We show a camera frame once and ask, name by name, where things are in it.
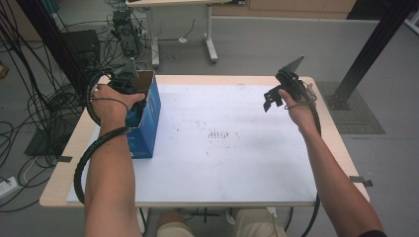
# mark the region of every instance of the concrete floor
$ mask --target concrete floor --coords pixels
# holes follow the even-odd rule
[[[274,75],[280,66],[304,54],[305,59],[297,71],[300,76],[339,82],[376,25],[377,22],[361,21],[214,17],[212,30],[218,63],[213,64],[208,59],[202,39],[205,22],[196,21],[187,43],[160,42],[161,65],[157,73]],[[170,30],[179,37],[188,31],[177,31],[175,27]],[[37,53],[45,58],[43,50],[38,49]],[[419,184],[416,182],[419,179],[416,171],[419,147],[415,145],[419,140],[419,113],[416,112],[419,107],[414,99],[419,86],[418,55],[418,36],[401,26],[357,88],[385,134],[342,135],[360,175],[374,183],[368,192],[388,236],[415,236],[419,233]],[[0,80],[0,120],[18,125],[28,116],[28,92],[8,54],[2,52],[0,56],[11,66],[8,77]],[[141,60],[149,63],[149,54]],[[41,73],[38,66],[33,66],[37,73]],[[53,63],[52,67],[59,78],[59,68]],[[43,91],[50,90],[42,76],[37,80]],[[22,128],[5,166],[0,169],[2,177],[16,177],[22,165],[30,159],[23,151],[34,133],[33,126]],[[51,171],[46,171],[42,178]],[[27,175],[35,173],[34,168]],[[0,210],[30,203],[40,197],[42,190],[43,185],[24,190]],[[185,217],[193,211],[182,209]],[[197,236],[230,236],[233,228],[225,222],[223,210],[212,211],[221,217],[209,217],[208,223],[204,223],[202,217],[189,221]],[[285,220],[288,211],[281,208],[277,213]],[[146,236],[154,236],[153,227],[159,212],[158,209],[152,210]],[[311,213],[309,207],[296,209],[289,236],[302,234]],[[83,235],[82,209],[44,208],[36,204],[24,210],[0,213],[0,219],[2,236]],[[320,209],[309,236],[336,236],[323,209]]]

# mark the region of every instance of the blue cardboard box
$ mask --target blue cardboard box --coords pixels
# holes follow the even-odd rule
[[[147,90],[146,104],[142,111],[139,126],[133,127],[126,137],[132,159],[152,158],[160,116],[160,96],[154,71],[138,71],[138,79],[134,82],[137,90]]]

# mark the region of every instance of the knee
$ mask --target knee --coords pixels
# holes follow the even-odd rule
[[[181,222],[181,223],[186,223],[185,219],[183,217],[183,215],[179,212],[175,212],[175,211],[166,211],[163,212],[158,221],[157,221],[157,228],[159,228],[160,226],[170,223],[170,222]]]

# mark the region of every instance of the power strip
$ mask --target power strip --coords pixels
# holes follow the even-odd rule
[[[3,181],[2,183],[0,183],[0,199],[4,198],[9,193],[19,189],[15,177],[9,178],[8,181],[9,182]]]

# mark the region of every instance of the leg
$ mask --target leg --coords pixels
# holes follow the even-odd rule
[[[194,237],[194,234],[180,213],[168,211],[157,221],[157,237]]]
[[[267,208],[234,208],[234,236],[287,236],[284,227]]]
[[[207,4],[207,33],[205,34],[207,47],[209,49],[209,58],[212,62],[218,61],[218,56],[216,55],[215,47],[213,46],[211,30],[212,30],[212,9],[211,4]]]
[[[154,34],[153,16],[149,7],[143,9],[147,16],[148,31],[150,32],[151,37],[151,64],[154,68],[157,68],[160,65],[160,58],[158,55],[158,40],[157,36]]]

